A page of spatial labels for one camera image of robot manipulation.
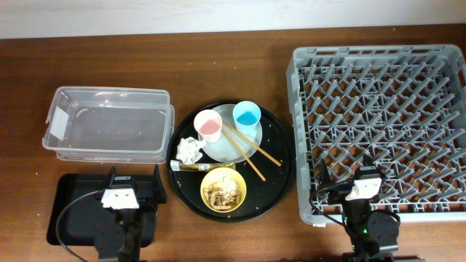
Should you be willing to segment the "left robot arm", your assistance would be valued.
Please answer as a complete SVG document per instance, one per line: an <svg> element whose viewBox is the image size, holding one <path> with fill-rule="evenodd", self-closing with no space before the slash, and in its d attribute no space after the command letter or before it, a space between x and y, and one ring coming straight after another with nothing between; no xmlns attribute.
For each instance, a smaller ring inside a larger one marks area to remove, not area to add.
<svg viewBox="0 0 466 262"><path fill-rule="evenodd" d="M152 175L117 175L112 167L101 189L100 203L112 219L96 226L98 260L139 261L143 233L154 238L157 208L167 202L159 167Z"/></svg>

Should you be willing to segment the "gold snack wrapper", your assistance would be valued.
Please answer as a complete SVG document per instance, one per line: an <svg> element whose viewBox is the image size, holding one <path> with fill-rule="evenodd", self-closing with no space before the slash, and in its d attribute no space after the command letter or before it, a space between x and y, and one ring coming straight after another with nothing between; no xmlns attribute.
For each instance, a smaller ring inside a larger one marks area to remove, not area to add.
<svg viewBox="0 0 466 262"><path fill-rule="evenodd" d="M194 164L184 164L178 160L171 160L170 167L172 171L187 171L187 172L210 172L211 170L226 167L235 170L236 164L231 163L194 163Z"/></svg>

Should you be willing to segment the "food scraps and rice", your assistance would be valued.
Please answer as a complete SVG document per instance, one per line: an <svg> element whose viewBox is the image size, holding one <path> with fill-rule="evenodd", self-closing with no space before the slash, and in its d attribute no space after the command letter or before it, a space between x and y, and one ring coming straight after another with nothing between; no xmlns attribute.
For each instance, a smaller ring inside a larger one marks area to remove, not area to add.
<svg viewBox="0 0 466 262"><path fill-rule="evenodd" d="M202 190L209 207L215 211L228 211L241 203L242 189L239 183L231 178L223 177L212 182Z"/></svg>

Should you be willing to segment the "wooden chopstick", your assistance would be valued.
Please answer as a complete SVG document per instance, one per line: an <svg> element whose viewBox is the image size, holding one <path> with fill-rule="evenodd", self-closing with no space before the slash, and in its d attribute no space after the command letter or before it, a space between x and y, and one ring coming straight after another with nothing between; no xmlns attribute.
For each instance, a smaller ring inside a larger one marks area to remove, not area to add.
<svg viewBox="0 0 466 262"><path fill-rule="evenodd" d="M255 144L252 140L250 140L248 137L243 135L241 132L237 131L235 128L233 128L230 124L227 122L223 122L223 124L228 127L230 130L232 130L234 133L239 135L242 139L247 141L249 144L251 144L254 148L256 148L257 151L260 151L264 156L266 156L268 159L270 159L272 162L274 162L277 166L281 166L281 162L277 161L273 156L269 155L266 151L264 151L262 148L260 148L257 144Z"/></svg>
<svg viewBox="0 0 466 262"><path fill-rule="evenodd" d="M237 145L237 143L233 140L233 138L230 136L230 134L225 130L225 128L221 128L222 129L222 132L223 134L225 134L225 136L230 140L230 142L232 142L232 144L234 145L234 147L240 152L240 154L243 156L243 158L245 159L245 161L253 168L253 170L256 172L256 174L260 177L260 179L262 179L262 181L266 181L266 178L262 175L262 173L258 170L258 168L254 165L254 163L252 163L251 160L249 160L249 158L247 157L247 155L242 151L242 149Z"/></svg>

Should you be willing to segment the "grey dishwasher rack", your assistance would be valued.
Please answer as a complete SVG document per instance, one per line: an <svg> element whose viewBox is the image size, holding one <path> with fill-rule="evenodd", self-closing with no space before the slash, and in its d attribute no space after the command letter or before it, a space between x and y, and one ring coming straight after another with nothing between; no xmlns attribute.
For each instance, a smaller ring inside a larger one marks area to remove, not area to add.
<svg viewBox="0 0 466 262"><path fill-rule="evenodd" d="M386 175L374 209L408 222L465 220L465 57L457 46L299 47L286 71L299 215L324 226L340 205L316 194L369 155Z"/></svg>

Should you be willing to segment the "clear plastic bin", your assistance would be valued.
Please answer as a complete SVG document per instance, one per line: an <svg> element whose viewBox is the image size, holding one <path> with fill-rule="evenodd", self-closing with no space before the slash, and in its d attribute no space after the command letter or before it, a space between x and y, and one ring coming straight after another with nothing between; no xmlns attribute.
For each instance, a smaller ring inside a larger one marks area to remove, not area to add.
<svg viewBox="0 0 466 262"><path fill-rule="evenodd" d="M175 109L166 90L60 87L42 146L75 162L163 164Z"/></svg>

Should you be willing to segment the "round black serving tray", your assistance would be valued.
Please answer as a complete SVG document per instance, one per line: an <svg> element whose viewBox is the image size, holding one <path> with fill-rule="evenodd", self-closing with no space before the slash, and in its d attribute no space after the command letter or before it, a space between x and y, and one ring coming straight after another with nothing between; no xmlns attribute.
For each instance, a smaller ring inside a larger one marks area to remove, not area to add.
<svg viewBox="0 0 466 262"><path fill-rule="evenodd" d="M262 181L246 161L236 164L236 171L245 179L246 185L245 200L236 210L219 213L204 203L201 183L205 173L167 169L168 180L176 195L196 214L224 223L246 221L271 210L287 193L296 174L295 149L279 119L265 108L261 113L264 136L259 146L281 165L277 166L261 153L252 155L250 160L266 178Z"/></svg>

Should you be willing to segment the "blue cup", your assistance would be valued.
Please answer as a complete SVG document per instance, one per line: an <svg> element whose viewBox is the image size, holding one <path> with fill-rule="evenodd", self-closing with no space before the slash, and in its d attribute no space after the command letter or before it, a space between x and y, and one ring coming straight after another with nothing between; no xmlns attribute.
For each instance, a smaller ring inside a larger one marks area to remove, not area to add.
<svg viewBox="0 0 466 262"><path fill-rule="evenodd" d="M234 125L243 135L249 135L256 130L261 118L261 109L251 101L242 101L233 108Z"/></svg>

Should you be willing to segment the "grey plate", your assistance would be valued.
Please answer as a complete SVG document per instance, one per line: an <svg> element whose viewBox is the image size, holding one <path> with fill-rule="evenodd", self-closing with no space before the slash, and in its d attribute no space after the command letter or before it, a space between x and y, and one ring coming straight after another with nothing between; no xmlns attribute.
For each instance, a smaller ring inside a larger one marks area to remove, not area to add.
<svg viewBox="0 0 466 262"><path fill-rule="evenodd" d="M214 111L220 114L223 122L230 124L232 127L234 126L234 119L232 115L233 109L234 104L232 103L222 104L213 108ZM257 149L242 139L238 134L231 131L228 127L226 127L225 130L229 133L232 139L234 139L247 157L251 157L256 153ZM263 137L261 123L258 123L256 129L252 133L245 135L245 137L259 146ZM215 143L207 143L202 150L206 155L217 162L230 163L242 162L245 160L242 154L222 132L219 140Z"/></svg>

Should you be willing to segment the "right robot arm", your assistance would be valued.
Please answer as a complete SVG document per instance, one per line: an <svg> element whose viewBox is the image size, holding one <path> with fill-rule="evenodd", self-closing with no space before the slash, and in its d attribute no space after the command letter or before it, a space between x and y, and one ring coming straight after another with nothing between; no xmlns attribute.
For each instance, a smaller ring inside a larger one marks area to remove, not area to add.
<svg viewBox="0 0 466 262"><path fill-rule="evenodd" d="M320 161L320 185L317 193L328 195L330 205L341 205L339 225L344 227L352 251L343 261L393 261L398 250L400 216L389 210L371 208L370 200L380 191L386 175L368 155L363 157L353 178L333 183L324 160Z"/></svg>

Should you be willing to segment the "pink cup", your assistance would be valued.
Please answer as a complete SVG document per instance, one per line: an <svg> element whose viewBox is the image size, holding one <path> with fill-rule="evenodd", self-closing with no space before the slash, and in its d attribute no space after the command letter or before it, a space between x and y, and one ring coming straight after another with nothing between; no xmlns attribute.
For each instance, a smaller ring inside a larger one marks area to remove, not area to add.
<svg viewBox="0 0 466 262"><path fill-rule="evenodd" d="M215 143L221 137L223 120L214 110L200 111L194 118L194 128L207 143Z"/></svg>

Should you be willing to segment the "yellow bowl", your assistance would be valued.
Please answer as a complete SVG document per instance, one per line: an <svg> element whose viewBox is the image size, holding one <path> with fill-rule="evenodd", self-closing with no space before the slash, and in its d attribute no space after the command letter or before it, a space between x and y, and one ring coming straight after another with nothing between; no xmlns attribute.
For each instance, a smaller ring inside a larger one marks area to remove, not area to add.
<svg viewBox="0 0 466 262"><path fill-rule="evenodd" d="M241 199L241 203L238 206L236 206L235 208L231 209L231 210L228 210L228 211L215 211L211 207L208 206L207 201L205 200L205 198L204 198L204 196L202 194L202 190L204 188L207 188L212 182L217 181L217 180L221 180L223 177L234 179L239 183L240 188L242 189L242 199ZM222 167L222 168L214 169L214 170L210 171L203 178L203 180L201 182L201 186L200 186L200 195L201 195L202 201L205 203L205 205L208 208L210 208L211 210L213 210L214 212L217 212L217 213L229 213L229 212L231 212L233 210L236 210L244 202L244 200L246 198L247 188L246 188L245 179L241 176L241 174L238 173L238 171L230 169L230 168Z"/></svg>

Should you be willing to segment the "black rectangular tray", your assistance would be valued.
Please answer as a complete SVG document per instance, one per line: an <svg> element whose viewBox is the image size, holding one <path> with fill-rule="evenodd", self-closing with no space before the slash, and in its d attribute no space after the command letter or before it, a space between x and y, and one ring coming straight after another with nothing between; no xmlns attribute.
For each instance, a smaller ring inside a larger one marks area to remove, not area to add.
<svg viewBox="0 0 466 262"><path fill-rule="evenodd" d="M104 175L73 173L67 173L60 178L47 230L49 244L59 244L55 224L63 208L78 197L100 189L104 180ZM70 207L62 217L60 238L66 245L93 246L98 228L115 221L115 214L104 209L95 197L89 196Z"/></svg>

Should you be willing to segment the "crumpled white napkin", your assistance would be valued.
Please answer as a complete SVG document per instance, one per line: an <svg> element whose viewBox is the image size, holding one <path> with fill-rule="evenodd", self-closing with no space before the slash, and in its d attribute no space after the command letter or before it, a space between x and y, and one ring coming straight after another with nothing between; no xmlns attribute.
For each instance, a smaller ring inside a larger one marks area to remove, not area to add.
<svg viewBox="0 0 466 262"><path fill-rule="evenodd" d="M175 158L183 164L194 164L203 157L200 150L206 144L205 140L197 140L193 137L181 138Z"/></svg>

